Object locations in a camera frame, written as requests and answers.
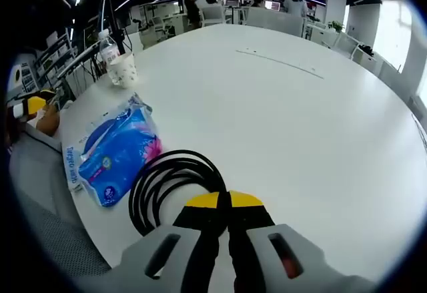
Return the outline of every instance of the white chair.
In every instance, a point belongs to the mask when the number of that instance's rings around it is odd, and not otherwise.
[[[209,5],[200,7],[201,26],[222,24],[226,22],[224,8],[221,5]]]
[[[360,42],[346,33],[341,32],[337,36],[333,46],[330,46],[326,42],[322,42],[322,44],[347,58],[353,59],[354,52],[358,48]]]
[[[247,22],[247,20],[248,20],[248,10],[249,10],[249,7],[242,7],[242,10],[240,11],[241,12],[241,20],[242,20],[242,25],[246,25],[246,22]]]
[[[129,34],[129,38],[125,35],[125,40],[123,41],[125,44],[126,53],[130,52],[130,48],[132,48],[133,54],[139,53],[143,51],[144,45],[142,45],[141,37],[139,36],[139,32]]]
[[[151,22],[153,23],[154,26],[154,31],[155,34],[157,35],[157,39],[164,39],[166,37],[166,26],[165,23],[163,22],[163,19],[161,17],[153,17],[151,19]]]
[[[246,25],[302,37],[304,18],[282,13],[281,11],[250,7]]]

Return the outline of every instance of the computer monitor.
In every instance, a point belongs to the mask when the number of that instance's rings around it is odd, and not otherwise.
[[[226,0],[227,7],[239,7],[239,0]]]
[[[271,9],[273,11],[279,11],[280,10],[280,3],[276,1],[265,1],[265,7],[266,9]]]

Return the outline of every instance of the chair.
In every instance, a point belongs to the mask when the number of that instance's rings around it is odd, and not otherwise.
[[[133,54],[139,53],[144,49],[144,46],[142,45],[142,42],[141,42],[141,38],[139,36],[139,32],[129,34],[129,38],[125,36],[125,40],[123,41],[123,44],[125,44],[124,46],[125,46],[126,53],[131,51],[130,47],[132,48]]]
[[[55,151],[61,143],[30,125],[25,130],[28,135],[13,144],[9,173],[34,240],[73,279],[106,273],[110,267],[87,235],[68,189],[62,155]]]
[[[333,46],[330,46],[326,42],[322,42],[322,44],[334,51],[337,51],[347,58],[353,59],[354,52],[360,43],[357,39],[354,39],[353,37],[341,32],[337,36]]]
[[[221,5],[200,7],[200,15],[202,27],[226,22],[224,8]]]
[[[282,13],[281,11],[250,7],[246,25],[302,37],[304,18]]]
[[[246,21],[248,20],[248,10],[249,7],[242,7],[241,10],[241,20],[242,20],[242,25],[246,25]]]
[[[164,39],[166,37],[166,26],[165,26],[165,23],[163,22],[163,19],[161,17],[153,17],[151,19],[151,22],[153,23],[154,31],[157,36],[157,39],[158,40]]]

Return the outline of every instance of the window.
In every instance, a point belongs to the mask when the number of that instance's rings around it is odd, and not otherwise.
[[[411,24],[411,12],[403,2],[382,2],[374,51],[392,64],[399,73],[403,70],[409,50]]]
[[[418,88],[418,96],[424,106],[427,108],[427,60],[426,65],[424,66],[424,71],[422,72],[420,87]]]

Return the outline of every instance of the yellow object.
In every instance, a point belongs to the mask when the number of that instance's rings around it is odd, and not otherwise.
[[[30,97],[27,102],[28,114],[35,114],[39,109],[42,109],[43,106],[46,105],[46,100],[38,96]]]
[[[230,191],[230,196],[232,197],[232,207],[234,208],[242,208],[246,206],[263,206],[259,199],[249,194]]]
[[[193,206],[195,208],[216,208],[219,194],[219,192],[214,192],[196,196],[188,201],[185,206]]]

